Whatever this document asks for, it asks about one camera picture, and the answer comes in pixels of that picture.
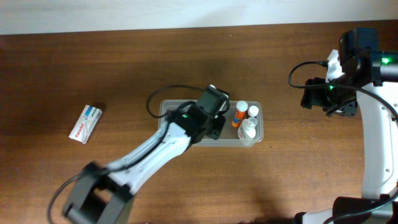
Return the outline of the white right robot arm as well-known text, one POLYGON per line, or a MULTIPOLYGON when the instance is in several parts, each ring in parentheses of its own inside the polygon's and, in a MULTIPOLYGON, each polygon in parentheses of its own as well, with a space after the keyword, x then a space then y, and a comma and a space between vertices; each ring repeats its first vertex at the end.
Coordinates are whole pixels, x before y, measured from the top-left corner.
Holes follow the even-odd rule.
POLYGON ((331 209, 296 214, 295 223, 397 223, 397 53, 373 49, 333 50, 325 78, 301 86, 304 108, 328 116, 361 112, 364 179, 361 196, 338 197, 331 209))

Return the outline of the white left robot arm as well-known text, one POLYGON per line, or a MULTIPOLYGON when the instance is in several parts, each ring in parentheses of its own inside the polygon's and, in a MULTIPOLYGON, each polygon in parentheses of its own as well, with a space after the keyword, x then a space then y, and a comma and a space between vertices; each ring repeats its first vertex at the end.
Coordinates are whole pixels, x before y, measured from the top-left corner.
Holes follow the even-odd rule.
POLYGON ((127 223, 144 183, 204 137, 218 139, 228 109, 186 101, 168 111, 158 131, 123 158, 106 167, 88 164, 74 178, 63 216, 71 223, 127 223))

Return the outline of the white squeeze bottle clear cap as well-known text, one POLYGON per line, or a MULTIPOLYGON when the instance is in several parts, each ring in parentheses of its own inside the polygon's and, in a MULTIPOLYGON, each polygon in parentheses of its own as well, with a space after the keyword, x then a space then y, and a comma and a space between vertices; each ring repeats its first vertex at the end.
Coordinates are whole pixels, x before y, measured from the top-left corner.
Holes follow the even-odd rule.
POLYGON ((244 119, 238 129, 238 137, 245 146, 249 146, 256 136, 256 118, 244 119))

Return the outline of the orange tube white cap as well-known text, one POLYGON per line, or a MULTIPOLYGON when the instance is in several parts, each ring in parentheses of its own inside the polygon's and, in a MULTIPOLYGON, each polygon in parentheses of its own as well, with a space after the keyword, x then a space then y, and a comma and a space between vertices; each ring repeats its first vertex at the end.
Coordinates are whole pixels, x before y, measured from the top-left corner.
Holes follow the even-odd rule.
POLYGON ((232 126, 238 128, 245 117, 246 111, 248 110, 248 104, 246 101, 238 101, 236 103, 236 111, 232 120, 232 126))

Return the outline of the dark bottle white cap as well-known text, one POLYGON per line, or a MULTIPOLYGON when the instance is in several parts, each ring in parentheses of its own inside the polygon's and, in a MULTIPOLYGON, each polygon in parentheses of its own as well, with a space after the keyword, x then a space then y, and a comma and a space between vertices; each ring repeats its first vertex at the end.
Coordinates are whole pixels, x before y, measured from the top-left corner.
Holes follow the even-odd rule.
POLYGON ((259 108, 257 106, 250 106, 246 111, 246 118, 255 118, 259 113, 259 108))

